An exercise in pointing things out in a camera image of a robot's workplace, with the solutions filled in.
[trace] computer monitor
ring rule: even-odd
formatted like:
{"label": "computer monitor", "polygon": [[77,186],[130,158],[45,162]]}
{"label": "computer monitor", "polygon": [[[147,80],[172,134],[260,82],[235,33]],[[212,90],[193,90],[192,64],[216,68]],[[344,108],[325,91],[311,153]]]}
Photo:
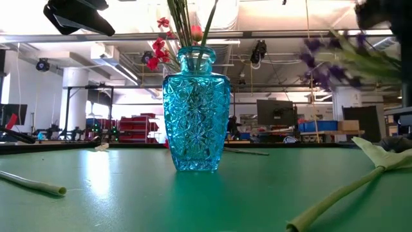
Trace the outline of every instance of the computer monitor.
{"label": "computer monitor", "polygon": [[13,114],[17,115],[17,121],[15,125],[20,126],[24,125],[24,121],[26,120],[26,113],[27,113],[27,104],[0,104],[0,114],[1,114],[1,125],[6,126],[8,121],[12,118]]}
{"label": "computer monitor", "polygon": [[289,127],[297,124],[293,102],[257,100],[257,123]]}

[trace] blue bin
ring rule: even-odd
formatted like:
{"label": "blue bin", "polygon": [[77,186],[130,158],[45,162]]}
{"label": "blue bin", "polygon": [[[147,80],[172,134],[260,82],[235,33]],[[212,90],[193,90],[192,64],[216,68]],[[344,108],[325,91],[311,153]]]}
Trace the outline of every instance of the blue bin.
{"label": "blue bin", "polygon": [[250,139],[250,133],[240,133],[240,140],[249,140]]}
{"label": "blue bin", "polygon": [[[337,131],[337,121],[317,121],[317,131]],[[316,132],[315,122],[305,122],[304,132]]]}
{"label": "blue bin", "polygon": [[304,123],[300,123],[300,124],[299,124],[298,130],[299,130],[300,132],[304,132]]}

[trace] cardboard box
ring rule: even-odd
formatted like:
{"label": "cardboard box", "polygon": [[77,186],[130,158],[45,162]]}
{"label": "cardboard box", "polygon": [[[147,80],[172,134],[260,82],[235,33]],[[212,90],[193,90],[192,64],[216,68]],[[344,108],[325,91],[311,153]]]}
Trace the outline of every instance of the cardboard box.
{"label": "cardboard box", "polygon": [[359,131],[358,120],[343,120],[337,123],[337,129],[339,131]]}

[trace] blue glass vase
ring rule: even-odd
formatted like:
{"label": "blue glass vase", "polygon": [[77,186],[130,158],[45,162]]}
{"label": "blue glass vase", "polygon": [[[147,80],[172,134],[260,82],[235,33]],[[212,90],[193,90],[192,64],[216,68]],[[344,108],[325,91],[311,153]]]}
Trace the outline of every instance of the blue glass vase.
{"label": "blue glass vase", "polygon": [[216,54],[211,48],[182,48],[178,60],[181,72],[163,81],[165,125],[173,163],[178,171],[214,171],[225,143],[230,82],[226,76],[212,73]]}

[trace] table surface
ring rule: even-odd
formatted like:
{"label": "table surface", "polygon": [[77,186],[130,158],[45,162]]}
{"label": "table surface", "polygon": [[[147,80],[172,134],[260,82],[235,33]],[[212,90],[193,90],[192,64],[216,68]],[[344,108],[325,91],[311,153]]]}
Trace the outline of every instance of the table surface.
{"label": "table surface", "polygon": [[[4,155],[0,170],[67,187],[57,198],[0,180],[1,231],[284,231],[286,221],[373,169],[361,150],[225,153],[218,171],[180,172],[167,150]],[[309,232],[410,231],[412,169],[385,173]]]}

